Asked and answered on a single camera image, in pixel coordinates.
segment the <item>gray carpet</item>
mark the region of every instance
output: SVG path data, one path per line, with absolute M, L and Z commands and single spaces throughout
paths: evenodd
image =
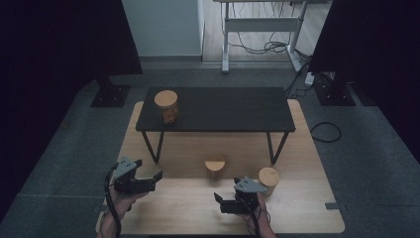
M 114 76 L 116 84 L 133 86 L 122 108 L 90 108 L 98 88 L 95 82 L 86 85 L 64 118 L 68 127 L 57 128 L 10 207 L 0 237 L 95 236 L 105 174 L 117 160 L 134 105 L 149 86 L 287 87 L 294 74 L 292 69 L 231 68 L 222 74 L 200 68 Z M 303 88 L 303 80 L 295 86 Z M 279 237 L 419 237 L 420 166 L 380 110 L 362 106 L 356 97 L 356 107 L 324 107 L 314 90 L 298 100 L 309 128 L 328 121 L 342 130 L 340 141 L 315 145 L 346 230 Z M 332 139 L 337 131 L 322 126 L 313 135 Z

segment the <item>wooden board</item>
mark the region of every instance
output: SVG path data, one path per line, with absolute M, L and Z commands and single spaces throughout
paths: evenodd
M 274 166 L 265 133 L 165 133 L 160 161 L 155 164 L 142 134 L 135 129 L 143 106 L 137 103 L 119 160 L 123 156 L 142 159 L 138 178 L 163 170 L 163 179 L 156 191 L 138 200 L 127 213 L 122 234 L 249 234 L 241 218 L 220 212 L 213 192 L 233 199 L 233 178 L 257 180 L 265 167 L 276 169 L 280 176 L 273 194 L 265 199 L 275 233 L 343 232 L 340 211 L 325 207 L 335 198 L 300 105 L 296 100 L 288 103 L 296 131 L 289 134 Z M 158 133 L 148 135 L 156 149 Z M 281 136 L 271 135 L 274 148 Z M 215 153 L 226 159 L 223 178 L 217 181 L 207 177 L 205 166 L 207 157 Z

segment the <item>desk leg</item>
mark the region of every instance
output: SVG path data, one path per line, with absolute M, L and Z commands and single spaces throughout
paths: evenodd
M 296 71 L 300 70 L 301 65 L 299 62 L 299 56 L 296 54 L 295 49 L 296 49 L 297 39 L 299 38 L 300 30 L 302 29 L 302 24 L 303 24 L 307 6 L 308 6 L 308 2 L 304 1 L 302 5 L 302 10 L 300 11 L 300 15 L 298 18 L 299 21 L 298 21 L 296 30 L 293 33 L 293 39 L 291 40 L 290 45 L 287 46 L 287 52 L 289 54 L 291 62 L 293 63 L 293 67 Z
M 158 138 L 156 155 L 155 155 L 154 149 L 152 148 L 151 142 L 149 141 L 148 135 L 146 134 L 146 131 L 142 131 L 142 135 L 143 135 L 143 138 L 145 138 L 146 146 L 148 146 L 148 149 L 149 149 L 149 152 L 151 153 L 152 158 L 154 159 L 155 163 L 158 163 L 158 159 L 160 157 L 161 144 L 163 143 L 164 132 L 160 132 L 160 137 Z
M 275 165 L 275 163 L 277 162 L 278 156 L 280 155 L 280 152 L 283 149 L 287 136 L 288 136 L 288 132 L 284 132 L 283 137 L 281 138 L 280 144 L 278 145 L 277 152 L 274 155 L 272 151 L 271 135 L 269 134 L 269 132 L 266 133 L 266 139 L 268 140 L 269 158 L 271 159 L 272 165 Z
M 222 52 L 222 72 L 229 72 L 229 3 L 225 4 L 225 36 Z

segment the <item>black curtain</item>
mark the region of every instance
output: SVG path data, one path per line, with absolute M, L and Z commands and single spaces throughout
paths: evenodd
M 11 0 L 0 11 L 3 218 L 80 88 L 98 70 L 142 68 L 119 0 Z
M 420 3 L 334 0 L 309 71 L 355 81 L 420 162 Z

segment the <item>hand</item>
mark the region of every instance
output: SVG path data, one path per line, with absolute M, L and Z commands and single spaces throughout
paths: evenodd
M 134 195 L 120 194 L 114 188 L 110 189 L 111 198 L 114 202 L 115 210 L 117 211 L 118 217 L 120 220 L 124 218 L 127 213 L 127 210 L 132 204 L 136 202 L 137 199 L 142 198 L 149 194 L 148 192 L 139 193 Z
M 114 187 L 110 189 L 111 199 L 114 202 L 114 208 L 117 211 L 118 217 L 120 220 L 124 218 L 127 213 L 127 210 L 130 208 L 132 204 L 136 202 L 137 199 L 146 196 L 149 194 L 146 193 L 139 193 L 134 195 L 124 195 L 118 193 Z M 97 238 L 108 238 L 108 237 L 115 237 L 116 236 L 116 223 L 114 217 L 112 216 L 111 212 L 108 212 L 100 226 L 100 231 L 97 234 Z
M 266 210 L 265 201 L 263 200 L 263 195 L 258 192 L 257 197 L 259 199 L 260 206 L 256 208 L 256 210 L 254 211 L 254 214 L 259 220 L 260 234 L 262 238 L 271 238 L 271 237 L 275 238 L 276 236 L 274 232 L 272 231 L 271 226 L 269 225 L 268 213 Z M 254 221 L 249 214 L 241 214 L 239 216 L 242 217 L 242 219 L 245 222 L 247 222 L 249 227 L 251 227 L 252 229 L 256 229 L 254 225 Z

